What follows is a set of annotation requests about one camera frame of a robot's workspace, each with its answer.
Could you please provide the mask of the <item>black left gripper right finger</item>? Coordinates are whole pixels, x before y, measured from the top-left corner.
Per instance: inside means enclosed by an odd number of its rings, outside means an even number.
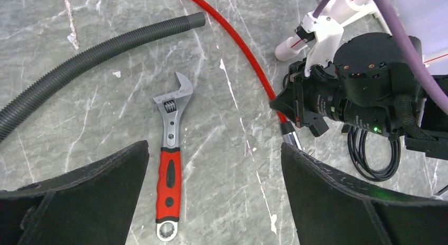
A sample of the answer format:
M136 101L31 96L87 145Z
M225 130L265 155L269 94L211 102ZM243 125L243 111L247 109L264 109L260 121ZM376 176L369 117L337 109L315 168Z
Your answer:
M283 143L300 244L447 244L447 202L385 189Z

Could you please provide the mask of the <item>red cable lock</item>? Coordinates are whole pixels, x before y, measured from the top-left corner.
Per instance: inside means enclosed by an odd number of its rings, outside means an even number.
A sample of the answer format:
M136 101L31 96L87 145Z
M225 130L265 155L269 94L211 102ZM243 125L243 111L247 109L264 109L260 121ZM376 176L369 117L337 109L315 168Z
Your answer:
M276 95L275 92L268 81L266 75L264 74L261 66L253 55L252 51L242 39L242 37L238 34L238 32L234 29L234 27L210 4L208 4L205 0L191 0L195 4L197 4L200 8L206 11L219 25L230 35L233 41L237 44L237 46L241 49L246 59L252 66L255 74L257 75L259 81L261 82L268 98L272 101ZM293 126L293 124L287 120L286 116L282 113L278 112L277 116L279 118L281 132L283 136L284 142L295 146L298 149L302 149L300 140L298 138L297 132Z

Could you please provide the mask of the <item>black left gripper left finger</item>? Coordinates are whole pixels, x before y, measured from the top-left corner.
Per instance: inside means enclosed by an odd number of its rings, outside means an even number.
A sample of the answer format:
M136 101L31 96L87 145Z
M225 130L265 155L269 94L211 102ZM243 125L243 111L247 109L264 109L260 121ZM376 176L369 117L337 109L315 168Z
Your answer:
M1 191L1 244L125 244L148 142L54 178Z

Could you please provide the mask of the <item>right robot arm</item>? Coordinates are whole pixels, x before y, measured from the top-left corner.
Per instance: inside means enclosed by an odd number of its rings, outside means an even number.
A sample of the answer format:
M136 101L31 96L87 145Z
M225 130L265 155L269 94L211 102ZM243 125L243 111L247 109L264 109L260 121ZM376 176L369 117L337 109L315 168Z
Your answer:
M295 127L323 135L342 122L361 178L287 140L283 178L300 244L447 244L447 188L420 197L378 186L392 178L401 148L447 159L447 114L416 80L395 39L367 33L343 44L334 72L305 61L290 65L270 107Z

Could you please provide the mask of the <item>red handled adjustable wrench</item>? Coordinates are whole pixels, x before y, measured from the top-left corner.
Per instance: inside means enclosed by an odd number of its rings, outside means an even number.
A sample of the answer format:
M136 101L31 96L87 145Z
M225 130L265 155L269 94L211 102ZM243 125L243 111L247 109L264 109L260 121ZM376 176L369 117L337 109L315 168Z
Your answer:
M168 242L178 232L182 195L182 161L179 147L181 117L193 94L190 80L175 72L180 87L177 91L154 97L163 119L163 143L158 165L156 186L156 235Z

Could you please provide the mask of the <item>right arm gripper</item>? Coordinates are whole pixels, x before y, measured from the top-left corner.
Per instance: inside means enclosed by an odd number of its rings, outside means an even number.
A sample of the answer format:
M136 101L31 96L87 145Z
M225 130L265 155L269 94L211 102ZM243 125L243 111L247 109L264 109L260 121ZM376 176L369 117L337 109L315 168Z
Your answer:
M283 80L283 90L269 106L283 114L297 128L308 128L314 137L329 129L324 118L344 122L345 97L334 65L326 69L311 66L306 77L305 60L289 65Z

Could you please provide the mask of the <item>white PVC pipe frame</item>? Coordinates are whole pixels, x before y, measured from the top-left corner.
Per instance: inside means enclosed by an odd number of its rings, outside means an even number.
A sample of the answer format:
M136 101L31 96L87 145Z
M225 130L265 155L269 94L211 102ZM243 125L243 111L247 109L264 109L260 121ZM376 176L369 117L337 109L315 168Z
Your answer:
M379 21L383 30L388 34L391 33L373 0L330 0L323 9L323 15L335 19L342 27L367 15L373 15ZM276 47L275 56L280 61L289 60L307 47L307 42L306 38L294 34Z

